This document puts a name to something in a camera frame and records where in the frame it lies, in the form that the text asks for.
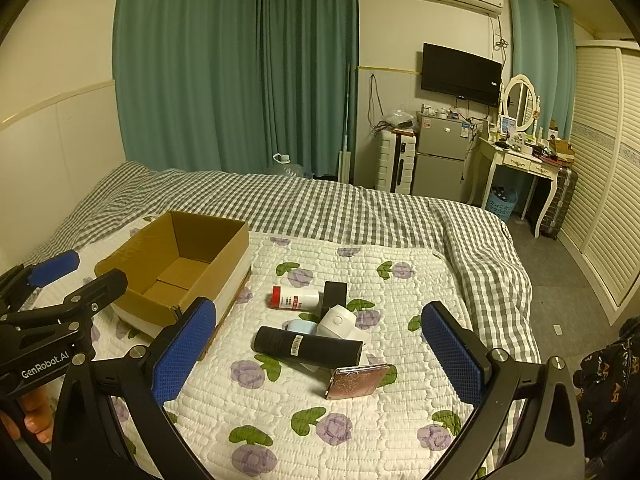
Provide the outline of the person's left hand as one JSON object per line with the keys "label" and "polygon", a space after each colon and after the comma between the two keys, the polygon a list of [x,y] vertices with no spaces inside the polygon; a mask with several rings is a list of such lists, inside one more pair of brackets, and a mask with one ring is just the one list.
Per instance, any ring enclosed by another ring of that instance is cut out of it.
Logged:
{"label": "person's left hand", "polygon": [[53,436],[53,415],[49,404],[47,388],[40,386],[21,397],[24,425],[42,444],[49,444]]}

